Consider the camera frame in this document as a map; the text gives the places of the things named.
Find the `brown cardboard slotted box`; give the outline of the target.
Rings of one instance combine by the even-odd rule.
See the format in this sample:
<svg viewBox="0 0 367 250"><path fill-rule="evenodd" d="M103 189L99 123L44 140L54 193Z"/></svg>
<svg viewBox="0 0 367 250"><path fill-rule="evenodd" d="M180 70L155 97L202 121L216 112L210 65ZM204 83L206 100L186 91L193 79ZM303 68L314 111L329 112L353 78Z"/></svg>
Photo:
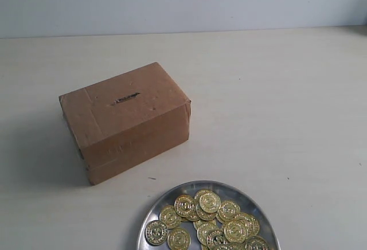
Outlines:
<svg viewBox="0 0 367 250"><path fill-rule="evenodd" d="M189 139L191 101L157 62L63 94L59 102L92 185Z"/></svg>

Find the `gold coin top centre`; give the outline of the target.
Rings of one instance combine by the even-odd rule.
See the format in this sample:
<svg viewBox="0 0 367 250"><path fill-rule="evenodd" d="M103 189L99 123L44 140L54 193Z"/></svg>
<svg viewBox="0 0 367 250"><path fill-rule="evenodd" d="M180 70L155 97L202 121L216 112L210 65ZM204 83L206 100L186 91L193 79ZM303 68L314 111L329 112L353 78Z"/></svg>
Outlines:
<svg viewBox="0 0 367 250"><path fill-rule="evenodd" d="M214 192L206 192L200 196L199 204L206 213L216 213L221 205L220 197Z"/></svg>

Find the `gold coin top left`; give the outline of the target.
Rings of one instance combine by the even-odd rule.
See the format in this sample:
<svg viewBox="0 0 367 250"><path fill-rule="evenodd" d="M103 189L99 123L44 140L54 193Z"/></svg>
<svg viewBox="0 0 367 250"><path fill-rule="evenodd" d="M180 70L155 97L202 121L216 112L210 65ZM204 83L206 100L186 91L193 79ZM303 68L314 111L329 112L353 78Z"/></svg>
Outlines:
<svg viewBox="0 0 367 250"><path fill-rule="evenodd" d="M181 217L187 217L196 211L196 202L187 194L178 196L174 202L174 209Z"/></svg>

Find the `gold coin upper left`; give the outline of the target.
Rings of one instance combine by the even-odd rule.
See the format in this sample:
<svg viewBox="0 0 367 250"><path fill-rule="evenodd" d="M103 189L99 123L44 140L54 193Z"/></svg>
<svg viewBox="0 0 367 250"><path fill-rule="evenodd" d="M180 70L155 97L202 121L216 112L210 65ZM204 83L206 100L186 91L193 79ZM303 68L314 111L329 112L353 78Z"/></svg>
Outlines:
<svg viewBox="0 0 367 250"><path fill-rule="evenodd" d="M167 205L160 211L159 220L165 223L168 229L174 229L180 226L181 216L177 214L173 205Z"/></svg>

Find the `gold coin right of top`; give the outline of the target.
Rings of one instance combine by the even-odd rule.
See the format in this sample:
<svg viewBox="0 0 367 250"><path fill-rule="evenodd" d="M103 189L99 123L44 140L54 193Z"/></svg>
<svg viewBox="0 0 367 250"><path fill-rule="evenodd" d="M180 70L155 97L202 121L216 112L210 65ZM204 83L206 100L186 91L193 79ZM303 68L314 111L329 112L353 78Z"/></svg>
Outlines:
<svg viewBox="0 0 367 250"><path fill-rule="evenodd" d="M233 219L238 213L240 213L240 206L232 200L223 201L217 211L221 223Z"/></svg>

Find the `round steel plate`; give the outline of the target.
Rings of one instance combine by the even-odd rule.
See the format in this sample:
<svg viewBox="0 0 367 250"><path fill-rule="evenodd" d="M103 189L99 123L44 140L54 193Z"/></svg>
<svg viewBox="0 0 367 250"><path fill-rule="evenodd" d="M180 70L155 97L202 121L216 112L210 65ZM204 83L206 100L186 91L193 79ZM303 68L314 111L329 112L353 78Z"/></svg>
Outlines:
<svg viewBox="0 0 367 250"><path fill-rule="evenodd" d="M157 220L162 208L166 205L172 205L178 196L182 194L194 196L194 194L200 189L209 189L217 193L222 200L234 200L237 204L239 204L243 212L249 213L259 220L259 236L266 240L270 249L280 249L279 240L272 225L270 224L267 216L253 199L233 186L217 181L207 180L190 181L180 184L163 193L163 195L154 201L140 227L136 242L136 249L168 249L169 247L167 243L163 243L159 246L152 246L146 241L146 225L152 220Z"/></svg>

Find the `gold coin far left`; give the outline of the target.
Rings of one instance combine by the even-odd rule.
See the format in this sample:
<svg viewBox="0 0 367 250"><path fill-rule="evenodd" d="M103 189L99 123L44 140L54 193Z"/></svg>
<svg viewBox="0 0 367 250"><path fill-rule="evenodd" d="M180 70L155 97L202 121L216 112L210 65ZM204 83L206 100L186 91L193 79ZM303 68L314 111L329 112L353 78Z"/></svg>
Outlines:
<svg viewBox="0 0 367 250"><path fill-rule="evenodd" d="M163 244L168 237L167 225L161 220L150 221L145 228L146 241L153 246Z"/></svg>

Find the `gold coin lower left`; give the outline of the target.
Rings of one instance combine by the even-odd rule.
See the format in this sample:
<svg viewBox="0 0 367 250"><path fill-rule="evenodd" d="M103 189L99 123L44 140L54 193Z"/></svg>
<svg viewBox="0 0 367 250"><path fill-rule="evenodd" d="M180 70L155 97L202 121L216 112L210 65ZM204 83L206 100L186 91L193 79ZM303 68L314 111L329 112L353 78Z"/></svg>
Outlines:
<svg viewBox="0 0 367 250"><path fill-rule="evenodd" d="M167 244L171 250L188 250L190 243L190 234L185 229L175 228L168 234Z"/></svg>

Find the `gold coin centre right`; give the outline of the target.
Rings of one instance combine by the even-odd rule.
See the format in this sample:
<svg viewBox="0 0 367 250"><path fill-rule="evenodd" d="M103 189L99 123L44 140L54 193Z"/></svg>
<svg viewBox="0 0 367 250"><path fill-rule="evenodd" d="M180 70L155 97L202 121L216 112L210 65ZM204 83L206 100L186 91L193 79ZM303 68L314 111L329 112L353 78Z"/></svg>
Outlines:
<svg viewBox="0 0 367 250"><path fill-rule="evenodd" d="M247 227L239 220L225 222L223 231L226 239L231 243L243 243L248 237Z"/></svg>

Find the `dark faced gold coin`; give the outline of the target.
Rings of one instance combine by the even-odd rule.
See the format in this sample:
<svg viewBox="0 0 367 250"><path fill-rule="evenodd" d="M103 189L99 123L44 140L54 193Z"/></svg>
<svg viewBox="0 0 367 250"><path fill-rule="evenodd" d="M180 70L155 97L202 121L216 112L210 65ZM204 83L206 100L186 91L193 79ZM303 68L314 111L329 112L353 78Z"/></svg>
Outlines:
<svg viewBox="0 0 367 250"><path fill-rule="evenodd" d="M208 233L206 238L206 244L209 249L214 249L216 245L227 244L228 240L225 237L224 231L221 229L215 229Z"/></svg>

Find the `gold coin bottom right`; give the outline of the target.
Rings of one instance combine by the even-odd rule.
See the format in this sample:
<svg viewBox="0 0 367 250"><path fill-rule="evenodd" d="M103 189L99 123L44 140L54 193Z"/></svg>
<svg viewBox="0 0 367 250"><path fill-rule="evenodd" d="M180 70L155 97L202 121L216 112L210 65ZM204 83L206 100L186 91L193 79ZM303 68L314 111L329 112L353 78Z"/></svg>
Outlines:
<svg viewBox="0 0 367 250"><path fill-rule="evenodd" d="M244 242L246 250L269 250L268 243L260 236L251 236Z"/></svg>

